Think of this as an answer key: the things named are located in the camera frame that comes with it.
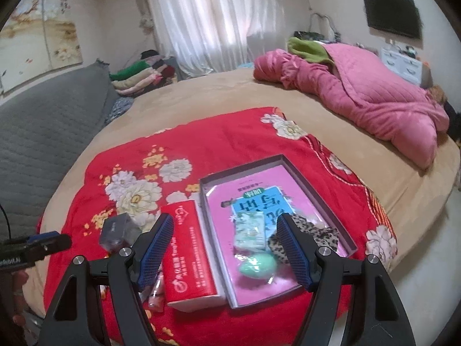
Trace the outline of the person's hand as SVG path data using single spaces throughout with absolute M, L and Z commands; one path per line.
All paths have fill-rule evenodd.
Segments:
M 25 270 L 16 271 L 12 274 L 12 298 L 13 298 L 13 316 L 12 321 L 20 327 L 26 326 L 26 320 L 23 311 L 27 303 L 23 296 L 23 286 L 28 281 L 28 274 Z

